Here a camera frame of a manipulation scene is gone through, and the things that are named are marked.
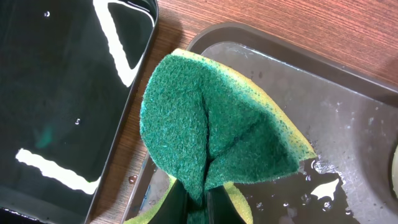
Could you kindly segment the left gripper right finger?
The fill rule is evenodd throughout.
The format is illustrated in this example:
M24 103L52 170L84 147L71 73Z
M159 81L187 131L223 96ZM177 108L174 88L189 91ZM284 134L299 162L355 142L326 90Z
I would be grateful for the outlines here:
M233 203L233 196L236 196L234 185L219 186L207 192L209 224L245 224Z

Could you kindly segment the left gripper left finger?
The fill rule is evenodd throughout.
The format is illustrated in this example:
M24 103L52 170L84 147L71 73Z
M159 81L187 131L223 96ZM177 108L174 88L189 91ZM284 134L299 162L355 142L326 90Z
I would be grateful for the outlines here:
M149 224L186 224L187 204L188 192L183 184L176 180Z

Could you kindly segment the green yellow sponge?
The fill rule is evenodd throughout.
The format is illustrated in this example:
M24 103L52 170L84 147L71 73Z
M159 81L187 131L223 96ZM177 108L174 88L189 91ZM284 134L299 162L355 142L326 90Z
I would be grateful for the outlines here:
M233 203L244 221L252 222L237 185L292 175L302 161L316 156L251 79L182 49L166 55L147 84L140 135L170 183L159 203L131 223L148 223L176 180L188 192L187 223L208 223L207 192L223 185L236 187Z

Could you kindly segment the white plate top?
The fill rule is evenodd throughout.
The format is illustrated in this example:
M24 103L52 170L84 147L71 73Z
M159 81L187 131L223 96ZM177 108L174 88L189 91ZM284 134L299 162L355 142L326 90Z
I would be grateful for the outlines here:
M398 191L398 180L397 180L397 173L398 173L398 147L394 150L394 153L392 155L392 161L391 161L391 184L392 184L392 190L397 197Z

